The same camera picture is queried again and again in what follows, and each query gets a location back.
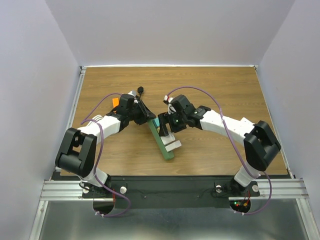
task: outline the bolt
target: bolt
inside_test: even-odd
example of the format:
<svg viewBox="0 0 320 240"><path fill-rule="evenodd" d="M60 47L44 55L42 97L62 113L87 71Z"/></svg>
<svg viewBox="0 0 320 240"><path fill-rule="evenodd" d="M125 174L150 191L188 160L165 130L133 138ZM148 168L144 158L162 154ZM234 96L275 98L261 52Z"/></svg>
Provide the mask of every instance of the bolt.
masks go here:
<svg viewBox="0 0 320 240"><path fill-rule="evenodd" d="M120 187L120 193L125 194L127 192L127 188L125 186Z"/></svg>
<svg viewBox="0 0 320 240"><path fill-rule="evenodd" d="M220 185L215 186L215 191L219 194L222 193L222 187Z"/></svg>
<svg viewBox="0 0 320 240"><path fill-rule="evenodd" d="M253 186L252 186L252 190L253 190L255 193L259 192L259 187L258 187L258 185L253 185Z"/></svg>

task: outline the white wall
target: white wall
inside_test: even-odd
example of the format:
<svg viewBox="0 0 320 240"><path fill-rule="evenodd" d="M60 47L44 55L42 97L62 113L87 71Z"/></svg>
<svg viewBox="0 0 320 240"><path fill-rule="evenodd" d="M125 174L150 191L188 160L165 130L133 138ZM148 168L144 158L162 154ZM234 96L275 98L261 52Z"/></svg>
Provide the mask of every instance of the white wall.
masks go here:
<svg viewBox="0 0 320 240"><path fill-rule="evenodd" d="M258 67L292 172L320 228L320 1L296 0Z"/></svg>
<svg viewBox="0 0 320 240"><path fill-rule="evenodd" d="M294 0L46 0L83 66L258 64Z"/></svg>
<svg viewBox="0 0 320 240"><path fill-rule="evenodd" d="M44 0L0 7L0 239L29 238L79 65Z"/></svg>

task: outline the wooden tabletop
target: wooden tabletop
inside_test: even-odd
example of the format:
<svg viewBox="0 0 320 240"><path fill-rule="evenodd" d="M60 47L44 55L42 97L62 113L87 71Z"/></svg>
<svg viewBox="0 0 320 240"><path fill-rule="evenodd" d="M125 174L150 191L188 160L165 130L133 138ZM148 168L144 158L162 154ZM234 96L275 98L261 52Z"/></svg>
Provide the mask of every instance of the wooden tabletop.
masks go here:
<svg viewBox="0 0 320 240"><path fill-rule="evenodd" d="M107 94L128 93L144 87L142 100L154 113L167 111L162 102L172 89L191 85L211 93L225 116L253 123L271 119L253 67L93 67L87 68L77 104L73 127ZM176 96L187 96L195 107L204 105L217 111L215 103L202 92L181 89ZM104 116L112 109L112 98L92 114ZM122 132L108 137L99 168L110 175L234 175L241 163L228 138L213 132L188 128L174 134L182 146L174 159L166 161L147 124L130 122ZM238 148L245 159L244 148ZM269 174L287 174L281 154L273 160Z"/></svg>

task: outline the gray floor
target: gray floor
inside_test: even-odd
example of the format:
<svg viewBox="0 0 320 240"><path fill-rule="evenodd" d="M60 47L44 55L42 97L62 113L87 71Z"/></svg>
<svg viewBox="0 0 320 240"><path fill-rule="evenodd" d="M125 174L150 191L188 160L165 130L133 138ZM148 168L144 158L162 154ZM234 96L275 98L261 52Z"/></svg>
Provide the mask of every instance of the gray floor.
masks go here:
<svg viewBox="0 0 320 240"><path fill-rule="evenodd" d="M254 208L263 202L256 200ZM132 209L117 218L94 215L92 202L50 202L42 240L307 240L297 202L272 200L261 213L230 209Z"/></svg>

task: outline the orange block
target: orange block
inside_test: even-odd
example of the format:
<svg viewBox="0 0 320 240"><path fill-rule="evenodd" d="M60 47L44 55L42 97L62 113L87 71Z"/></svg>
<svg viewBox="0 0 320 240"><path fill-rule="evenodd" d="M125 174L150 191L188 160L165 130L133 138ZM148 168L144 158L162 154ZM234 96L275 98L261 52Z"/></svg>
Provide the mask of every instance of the orange block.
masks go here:
<svg viewBox="0 0 320 240"><path fill-rule="evenodd" d="M116 106L119 105L119 98L112 98L112 104L113 104L113 107L115 108Z"/></svg>

